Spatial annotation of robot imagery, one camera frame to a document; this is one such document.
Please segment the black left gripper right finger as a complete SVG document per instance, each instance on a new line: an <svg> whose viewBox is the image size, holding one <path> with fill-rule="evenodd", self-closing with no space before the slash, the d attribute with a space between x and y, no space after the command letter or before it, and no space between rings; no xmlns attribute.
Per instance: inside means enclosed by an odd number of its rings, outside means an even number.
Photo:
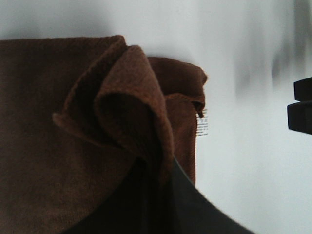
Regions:
<svg viewBox="0 0 312 234"><path fill-rule="evenodd" d="M173 234L252 234L211 202L174 159L170 181L170 228Z"/></svg>

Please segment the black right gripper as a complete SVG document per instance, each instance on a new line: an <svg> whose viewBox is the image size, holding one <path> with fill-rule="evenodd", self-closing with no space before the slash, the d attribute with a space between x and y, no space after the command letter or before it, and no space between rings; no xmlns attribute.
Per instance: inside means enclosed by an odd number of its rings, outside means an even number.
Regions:
<svg viewBox="0 0 312 234"><path fill-rule="evenodd" d="M312 133L312 78L294 82L294 99L287 106L288 128L306 134Z"/></svg>

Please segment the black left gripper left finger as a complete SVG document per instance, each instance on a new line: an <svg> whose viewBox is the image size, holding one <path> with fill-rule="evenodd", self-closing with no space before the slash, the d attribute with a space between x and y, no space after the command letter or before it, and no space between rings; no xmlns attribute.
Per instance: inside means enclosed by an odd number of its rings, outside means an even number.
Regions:
<svg viewBox="0 0 312 234"><path fill-rule="evenodd" d="M162 189L137 159L114 192L67 234L173 234L172 184Z"/></svg>

